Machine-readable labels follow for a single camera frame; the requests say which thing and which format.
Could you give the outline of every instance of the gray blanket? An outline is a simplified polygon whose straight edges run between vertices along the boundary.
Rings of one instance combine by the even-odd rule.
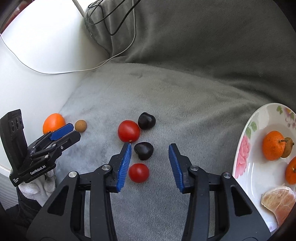
[[[119,2],[105,0],[105,13]],[[110,31],[130,7],[127,0],[106,20]],[[86,120],[88,128],[58,159],[57,181],[107,163],[123,144],[119,123],[153,114],[156,126],[139,139],[155,148],[143,161],[150,178],[136,184],[127,177],[121,193],[111,195],[115,228],[119,241],[181,240],[189,196],[176,188],[168,145],[177,143],[208,172],[231,172],[240,134],[257,108],[281,102],[296,110],[296,34],[271,0],[142,0],[135,9],[135,43],[90,73],[60,112],[67,122]],[[132,14],[113,37],[103,23],[90,26],[88,14],[87,29],[110,56],[132,41]],[[100,17],[98,8],[90,22]],[[133,153],[131,164],[137,162]],[[213,220],[211,210],[210,235]]]

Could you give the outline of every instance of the white plate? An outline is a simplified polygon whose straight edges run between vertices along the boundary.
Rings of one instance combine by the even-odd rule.
[[[272,212],[261,205],[266,191],[289,185],[285,180],[288,163],[296,156],[296,147],[287,158],[268,161],[262,153],[262,140],[270,131],[279,131],[296,142],[296,114],[287,106],[270,103],[260,107],[251,116],[239,140],[232,174],[261,214],[270,231],[278,224]]]

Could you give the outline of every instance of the metal screw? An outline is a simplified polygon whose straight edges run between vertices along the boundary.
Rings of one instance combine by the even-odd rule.
[[[75,171],[72,171],[69,173],[69,177],[76,177],[76,175],[77,175],[77,172]]]
[[[223,177],[231,178],[231,174],[229,172],[225,172],[225,173],[223,173]]]
[[[198,170],[198,166],[197,165],[191,165],[190,166],[190,169],[192,170],[192,171],[197,171]]]
[[[108,171],[108,170],[110,170],[110,168],[111,168],[111,166],[108,165],[108,164],[105,164],[105,165],[102,166],[102,169],[103,169],[104,171]]]

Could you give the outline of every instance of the white glove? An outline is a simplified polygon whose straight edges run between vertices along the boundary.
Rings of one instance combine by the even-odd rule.
[[[47,201],[50,195],[55,190],[55,169],[38,177],[30,183],[19,184],[19,189],[22,194],[32,200],[36,200],[41,206]]]

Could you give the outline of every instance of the striped gray surface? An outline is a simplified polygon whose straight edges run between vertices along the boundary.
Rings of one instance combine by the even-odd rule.
[[[0,202],[4,209],[18,204],[16,188],[12,185],[9,178],[2,174],[0,174]]]

